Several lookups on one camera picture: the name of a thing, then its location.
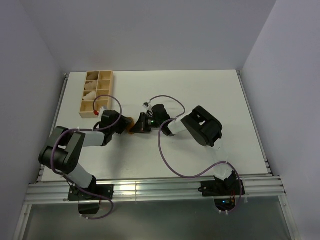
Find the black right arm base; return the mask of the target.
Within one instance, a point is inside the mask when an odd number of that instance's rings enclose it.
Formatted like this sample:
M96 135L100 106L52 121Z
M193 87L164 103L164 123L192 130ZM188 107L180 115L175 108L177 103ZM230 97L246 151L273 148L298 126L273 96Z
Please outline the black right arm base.
M197 189L202 197L214 197L215 207L219 212L228 214L237 206L236 197L246 194L243 182L238 179L201 181Z

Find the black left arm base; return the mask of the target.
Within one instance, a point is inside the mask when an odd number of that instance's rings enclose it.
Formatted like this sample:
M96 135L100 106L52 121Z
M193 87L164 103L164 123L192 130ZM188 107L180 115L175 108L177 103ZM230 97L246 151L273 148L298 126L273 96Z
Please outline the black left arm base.
M78 212L82 217L102 219L109 216L114 210L114 203L112 201L114 187L113 184L98 184L93 188L80 190L78 187L71 185L67 200L69 202L78 202ZM110 203L109 211L103 216L94 216L100 210L102 201Z

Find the mustard yellow striped sock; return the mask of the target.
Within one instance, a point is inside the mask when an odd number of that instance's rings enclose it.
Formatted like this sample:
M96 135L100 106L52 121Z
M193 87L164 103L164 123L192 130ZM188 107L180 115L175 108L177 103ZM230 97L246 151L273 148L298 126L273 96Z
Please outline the mustard yellow striped sock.
M134 127L135 125L135 121L132 117L127 117L129 123L126 126L126 131L129 135L133 135L133 133L131 132L131 129Z

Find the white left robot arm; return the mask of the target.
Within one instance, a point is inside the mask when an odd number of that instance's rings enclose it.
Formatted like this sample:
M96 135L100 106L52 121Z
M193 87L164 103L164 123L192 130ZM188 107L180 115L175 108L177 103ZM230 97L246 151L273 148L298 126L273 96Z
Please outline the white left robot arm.
M104 147L114 134L122 134L133 123L115 110L105 110L91 129L69 129L57 126L39 153L41 165L79 187L79 194L91 200L98 193L97 179L79 163L83 148Z

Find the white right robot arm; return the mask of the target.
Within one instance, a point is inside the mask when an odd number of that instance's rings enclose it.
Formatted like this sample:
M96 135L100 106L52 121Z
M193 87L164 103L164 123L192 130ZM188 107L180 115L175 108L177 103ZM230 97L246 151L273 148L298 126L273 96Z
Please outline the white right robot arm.
M194 179L213 169L213 176L216 183L217 191L222 195L229 194L235 183L239 183L239 174L223 156L223 125L211 115L202 106L195 107L191 112L178 115L171 118L163 104L151 106L145 104L148 109L146 113L141 113L137 123L129 129L131 134L148 134L152 129L158 129L157 143L160 156L165 165L175 175L185 178ZM186 176L175 171L165 159L161 147L161 134L173 137L181 132L188 131L193 139L211 155L214 164L193 176Z

